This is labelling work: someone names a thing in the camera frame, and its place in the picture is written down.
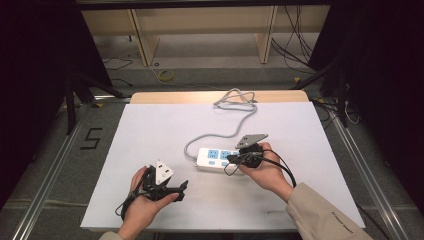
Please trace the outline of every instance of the hand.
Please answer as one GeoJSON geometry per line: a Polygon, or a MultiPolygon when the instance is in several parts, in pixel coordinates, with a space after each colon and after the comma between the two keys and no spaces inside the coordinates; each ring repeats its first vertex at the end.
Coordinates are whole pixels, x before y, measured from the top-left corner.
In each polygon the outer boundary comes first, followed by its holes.
{"type": "MultiPolygon", "coordinates": [[[[272,150],[267,142],[259,143],[263,150],[272,150]]],[[[280,163],[280,159],[271,151],[264,151],[264,158],[280,163]]],[[[240,171],[251,177],[261,188],[277,194],[285,202],[288,201],[293,188],[287,182],[282,169],[269,162],[262,161],[257,168],[240,165],[240,171]]]]}
{"type": "MultiPolygon", "coordinates": [[[[139,169],[131,181],[131,192],[137,187],[147,167],[139,169]]],[[[164,207],[172,203],[178,197],[178,193],[169,194],[159,201],[151,201],[145,196],[137,197],[128,207],[125,220],[118,231],[124,240],[135,239],[141,231],[149,226],[156,214],[164,207]]]]}

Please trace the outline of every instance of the jacket sleeve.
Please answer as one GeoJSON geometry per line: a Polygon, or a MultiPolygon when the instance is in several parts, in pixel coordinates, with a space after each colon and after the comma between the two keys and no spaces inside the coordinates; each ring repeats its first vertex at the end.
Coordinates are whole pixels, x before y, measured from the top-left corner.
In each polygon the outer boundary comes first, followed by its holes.
{"type": "Polygon", "coordinates": [[[102,235],[100,240],[123,240],[121,236],[114,232],[107,232],[102,235]]]}
{"type": "Polygon", "coordinates": [[[304,183],[293,190],[287,212],[304,240],[372,239],[355,222],[304,183]]]}

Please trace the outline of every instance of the white tabletop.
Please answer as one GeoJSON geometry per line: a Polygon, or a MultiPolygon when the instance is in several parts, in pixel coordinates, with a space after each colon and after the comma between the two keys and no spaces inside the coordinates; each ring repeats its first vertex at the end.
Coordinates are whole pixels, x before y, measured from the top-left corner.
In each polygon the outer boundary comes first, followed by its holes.
{"type": "MultiPolygon", "coordinates": [[[[258,111],[231,139],[206,138],[200,147],[234,149],[243,135],[267,133],[292,170],[360,227],[364,223],[309,102],[258,103],[258,111]]],[[[130,104],[122,115],[102,173],[87,208],[82,228],[116,230],[122,220],[115,209],[129,192],[131,177],[160,159],[175,172],[168,187],[189,180],[182,202],[163,209],[147,230],[192,232],[293,231],[285,203],[247,176],[227,176],[197,169],[184,146],[205,133],[230,134],[246,113],[214,109],[211,104],[130,104]]]]}

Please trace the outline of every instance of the white power strip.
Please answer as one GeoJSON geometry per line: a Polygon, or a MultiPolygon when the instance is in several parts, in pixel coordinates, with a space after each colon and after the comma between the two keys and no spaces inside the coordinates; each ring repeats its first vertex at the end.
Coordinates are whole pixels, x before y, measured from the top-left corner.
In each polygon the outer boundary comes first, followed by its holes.
{"type": "Polygon", "coordinates": [[[196,166],[205,171],[222,172],[228,174],[243,174],[237,169],[237,165],[229,164],[227,160],[228,155],[236,155],[238,151],[222,150],[216,148],[200,148],[197,155],[196,166]]]}

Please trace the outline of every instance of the person's left hand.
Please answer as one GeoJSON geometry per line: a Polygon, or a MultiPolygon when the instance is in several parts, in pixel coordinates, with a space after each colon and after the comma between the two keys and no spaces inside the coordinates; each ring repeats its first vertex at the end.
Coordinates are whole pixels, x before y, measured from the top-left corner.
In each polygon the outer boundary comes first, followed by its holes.
{"type": "MultiPolygon", "coordinates": [[[[139,169],[131,181],[131,192],[137,187],[138,182],[147,167],[139,169]]],[[[164,207],[172,203],[178,197],[178,193],[169,194],[159,201],[151,201],[145,196],[137,197],[128,207],[125,220],[118,231],[124,240],[135,239],[141,231],[149,226],[156,214],[164,207]]]]}

